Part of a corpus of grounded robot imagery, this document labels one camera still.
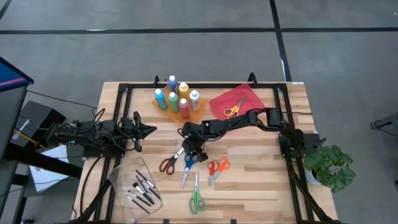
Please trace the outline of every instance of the gray floor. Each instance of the gray floor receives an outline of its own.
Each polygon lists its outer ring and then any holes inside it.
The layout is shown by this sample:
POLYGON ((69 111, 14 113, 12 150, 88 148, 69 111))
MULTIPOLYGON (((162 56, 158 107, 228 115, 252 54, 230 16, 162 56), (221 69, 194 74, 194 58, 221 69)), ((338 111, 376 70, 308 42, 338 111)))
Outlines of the gray floor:
MULTIPOLYGON (((283 28, 398 27, 393 0, 276 0, 276 5, 283 28)), ((273 25, 269 2, 261 0, 13 0, 0 20, 0 30, 273 25)), ((398 138, 370 130, 369 122, 398 112, 398 32, 283 36, 292 79, 306 84, 318 132, 354 159, 358 177, 334 196, 340 220, 396 223, 398 138)), ((31 90, 91 105, 105 81, 152 81, 171 74, 181 80, 242 81, 249 72, 260 81, 284 80, 274 33, 0 35, 0 55, 35 80, 31 90)), ((27 99, 71 119, 91 118, 84 107, 31 94, 27 99)), ((24 218, 67 221, 76 188, 76 182, 58 184, 29 198, 24 218)), ((12 211, 12 202, 7 209, 12 211)))

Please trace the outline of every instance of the green scissors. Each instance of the green scissors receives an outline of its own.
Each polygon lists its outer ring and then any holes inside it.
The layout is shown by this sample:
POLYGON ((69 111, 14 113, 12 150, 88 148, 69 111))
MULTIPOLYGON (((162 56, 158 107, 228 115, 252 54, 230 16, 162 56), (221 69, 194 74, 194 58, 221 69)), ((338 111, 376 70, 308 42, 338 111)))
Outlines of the green scissors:
POLYGON ((198 212, 203 212, 204 210, 206 210, 206 203, 199 194, 199 171, 197 171, 197 178, 195 180, 195 189, 193 190, 193 195, 189 200, 189 210, 194 215, 198 212))

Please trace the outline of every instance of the white paper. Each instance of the white paper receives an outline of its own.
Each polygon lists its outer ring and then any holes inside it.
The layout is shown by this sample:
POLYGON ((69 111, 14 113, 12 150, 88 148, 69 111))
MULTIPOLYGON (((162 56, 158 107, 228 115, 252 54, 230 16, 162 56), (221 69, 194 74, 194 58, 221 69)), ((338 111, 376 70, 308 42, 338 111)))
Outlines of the white paper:
MULTIPOLYGON (((68 155, 67 155, 67 147, 66 146, 59 146, 48 151, 42 152, 45 156, 50 156, 52 158, 63 158, 59 159, 63 162, 69 163, 68 155)), ((67 175, 58 174, 55 172, 47 171, 42 168, 29 166, 30 172, 32 173, 33 181, 35 183, 36 191, 43 192, 47 190, 49 187, 53 186, 54 184, 58 183, 60 180, 67 178, 67 175)))

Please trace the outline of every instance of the white pot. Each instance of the white pot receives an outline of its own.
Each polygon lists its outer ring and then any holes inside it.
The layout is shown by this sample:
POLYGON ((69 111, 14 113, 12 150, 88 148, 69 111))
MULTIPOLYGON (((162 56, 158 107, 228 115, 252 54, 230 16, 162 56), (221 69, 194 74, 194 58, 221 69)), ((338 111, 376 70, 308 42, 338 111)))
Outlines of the white pot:
POLYGON ((307 178, 307 181, 313 185, 321 185, 321 183, 316 180, 316 178, 314 177, 314 175, 310 170, 305 170, 305 178, 307 178))

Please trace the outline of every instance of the red paint bottle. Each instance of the red paint bottle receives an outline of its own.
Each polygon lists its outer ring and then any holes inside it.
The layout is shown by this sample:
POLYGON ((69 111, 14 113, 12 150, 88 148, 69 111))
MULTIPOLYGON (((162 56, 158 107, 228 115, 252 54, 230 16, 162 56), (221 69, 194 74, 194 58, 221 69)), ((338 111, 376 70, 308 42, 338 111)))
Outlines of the red paint bottle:
POLYGON ((180 112, 183 119, 188 119, 190 116, 189 103, 185 98, 180 100, 180 112))

